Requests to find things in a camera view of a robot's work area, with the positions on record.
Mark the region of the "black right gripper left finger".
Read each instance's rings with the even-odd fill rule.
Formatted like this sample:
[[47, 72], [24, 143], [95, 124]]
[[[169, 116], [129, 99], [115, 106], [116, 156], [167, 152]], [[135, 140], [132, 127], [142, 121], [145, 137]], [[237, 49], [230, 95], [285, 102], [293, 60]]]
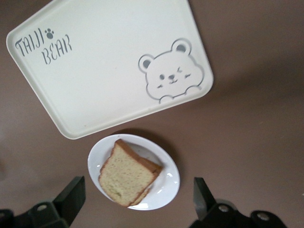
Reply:
[[0, 210], [2, 228], [68, 228], [86, 200], [85, 178], [77, 176], [52, 200], [42, 201], [15, 216], [10, 209]]

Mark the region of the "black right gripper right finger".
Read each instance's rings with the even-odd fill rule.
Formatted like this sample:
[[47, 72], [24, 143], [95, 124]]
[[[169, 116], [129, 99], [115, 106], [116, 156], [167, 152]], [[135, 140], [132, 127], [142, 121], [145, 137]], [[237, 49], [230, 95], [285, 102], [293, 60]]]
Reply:
[[198, 219], [194, 228], [284, 228], [275, 214], [255, 210], [247, 217], [227, 200], [216, 200], [203, 178], [194, 178], [193, 202]]

